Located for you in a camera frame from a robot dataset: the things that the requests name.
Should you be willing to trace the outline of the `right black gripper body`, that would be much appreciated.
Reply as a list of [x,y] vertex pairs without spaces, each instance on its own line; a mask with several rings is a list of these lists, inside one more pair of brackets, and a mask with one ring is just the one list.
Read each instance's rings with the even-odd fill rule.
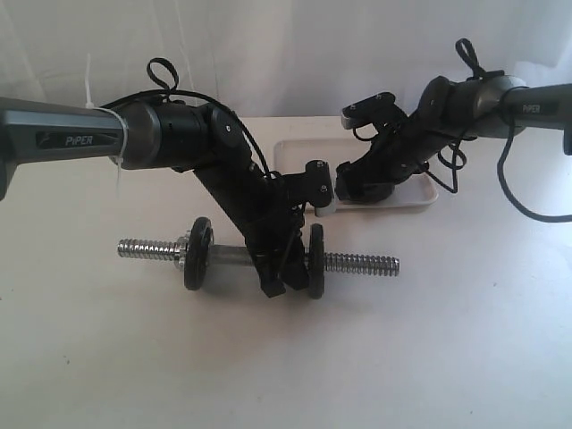
[[405,122],[374,126],[369,149],[352,166],[369,183],[392,183],[395,188],[423,172],[429,159],[429,132]]

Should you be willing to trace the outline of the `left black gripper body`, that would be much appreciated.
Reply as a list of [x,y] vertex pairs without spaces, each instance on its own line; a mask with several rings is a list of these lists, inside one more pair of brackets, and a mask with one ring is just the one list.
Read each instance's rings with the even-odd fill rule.
[[305,258],[301,228],[303,209],[312,201],[313,180],[308,172],[257,177],[248,186],[252,199],[244,208],[239,231],[256,264],[302,264]]

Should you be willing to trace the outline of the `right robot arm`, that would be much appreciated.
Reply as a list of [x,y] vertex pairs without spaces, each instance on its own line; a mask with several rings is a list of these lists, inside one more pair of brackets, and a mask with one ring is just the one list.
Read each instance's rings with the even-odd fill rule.
[[429,160],[470,139],[505,139],[526,128],[562,130],[571,153],[571,87],[528,87],[508,75],[455,82],[443,76],[425,87],[416,110],[406,114],[391,92],[344,107],[344,129],[371,125],[375,135],[357,160],[336,168],[339,200],[374,204],[411,176],[428,172]]

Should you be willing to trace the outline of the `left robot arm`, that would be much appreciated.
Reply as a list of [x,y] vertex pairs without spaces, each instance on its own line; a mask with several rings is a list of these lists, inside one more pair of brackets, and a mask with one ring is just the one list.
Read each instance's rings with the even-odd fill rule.
[[301,198],[256,164],[238,119],[214,103],[193,107],[156,97],[80,108],[1,101],[1,187],[22,164],[108,157],[124,170],[193,172],[245,240],[270,298],[287,288],[324,291],[322,233],[304,245]]

